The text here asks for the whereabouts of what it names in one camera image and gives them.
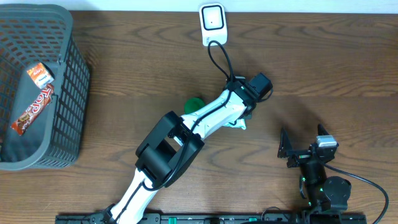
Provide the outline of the light blue tissue packet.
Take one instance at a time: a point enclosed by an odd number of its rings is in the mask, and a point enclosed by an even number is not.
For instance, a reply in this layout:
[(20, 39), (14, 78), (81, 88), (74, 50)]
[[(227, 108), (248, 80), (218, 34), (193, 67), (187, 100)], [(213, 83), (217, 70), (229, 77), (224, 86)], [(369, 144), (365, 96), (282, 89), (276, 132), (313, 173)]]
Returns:
[(229, 122), (224, 124), (225, 127), (230, 127), (230, 128), (240, 128), (245, 130), (246, 129), (246, 122), (245, 119), (237, 119), (234, 122)]

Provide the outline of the green lidded jar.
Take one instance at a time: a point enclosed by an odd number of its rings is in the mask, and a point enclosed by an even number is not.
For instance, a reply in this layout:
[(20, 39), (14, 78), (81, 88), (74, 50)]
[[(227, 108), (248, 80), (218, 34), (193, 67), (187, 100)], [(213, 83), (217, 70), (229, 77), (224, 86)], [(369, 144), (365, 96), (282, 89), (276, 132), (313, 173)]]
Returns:
[(190, 114), (198, 111), (205, 106), (205, 102), (201, 98), (190, 98), (184, 104), (184, 113)]

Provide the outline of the small orange snack packet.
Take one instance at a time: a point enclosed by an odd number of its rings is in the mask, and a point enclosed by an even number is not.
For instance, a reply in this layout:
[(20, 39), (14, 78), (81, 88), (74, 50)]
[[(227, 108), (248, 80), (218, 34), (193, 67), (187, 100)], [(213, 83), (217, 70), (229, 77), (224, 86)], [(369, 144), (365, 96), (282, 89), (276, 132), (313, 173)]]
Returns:
[(47, 84), (51, 84), (55, 80), (50, 71), (41, 62), (27, 69), (27, 74), (40, 89), (45, 88)]

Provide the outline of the red chocolate bar wrapper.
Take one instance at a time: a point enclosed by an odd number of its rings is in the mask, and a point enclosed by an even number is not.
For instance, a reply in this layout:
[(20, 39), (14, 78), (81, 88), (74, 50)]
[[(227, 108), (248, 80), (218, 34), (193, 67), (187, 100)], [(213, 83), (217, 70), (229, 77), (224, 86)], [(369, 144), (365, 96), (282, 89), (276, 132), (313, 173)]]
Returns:
[(35, 101), (15, 120), (11, 128), (18, 134), (23, 135), (28, 127), (38, 118), (52, 100), (54, 86), (47, 84), (40, 92)]

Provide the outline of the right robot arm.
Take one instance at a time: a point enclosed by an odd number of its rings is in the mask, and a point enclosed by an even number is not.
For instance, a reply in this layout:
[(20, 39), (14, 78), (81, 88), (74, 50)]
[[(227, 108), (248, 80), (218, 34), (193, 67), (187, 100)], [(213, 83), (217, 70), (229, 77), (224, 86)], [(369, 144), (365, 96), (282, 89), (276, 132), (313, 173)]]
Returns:
[(306, 150), (295, 150), (287, 131), (284, 128), (280, 131), (277, 157), (286, 158), (288, 168), (300, 169), (300, 194), (309, 204), (295, 218), (290, 218), (291, 223), (341, 223), (341, 214), (348, 209), (350, 181), (338, 176), (329, 177), (325, 171), (326, 163), (335, 158), (339, 144), (321, 124), (317, 129), (315, 142)]

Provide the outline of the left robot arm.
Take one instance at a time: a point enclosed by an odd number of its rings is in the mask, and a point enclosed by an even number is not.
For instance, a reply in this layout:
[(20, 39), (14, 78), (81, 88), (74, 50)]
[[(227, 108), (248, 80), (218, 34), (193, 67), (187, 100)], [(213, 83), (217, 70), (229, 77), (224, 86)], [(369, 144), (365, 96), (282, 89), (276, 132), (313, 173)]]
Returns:
[(139, 223), (156, 193), (188, 169), (207, 137), (222, 127), (245, 129), (244, 120), (272, 91), (272, 82), (263, 73), (249, 81), (231, 77), (208, 105), (181, 116), (173, 111), (165, 114), (137, 148), (134, 178), (122, 199), (88, 221)]

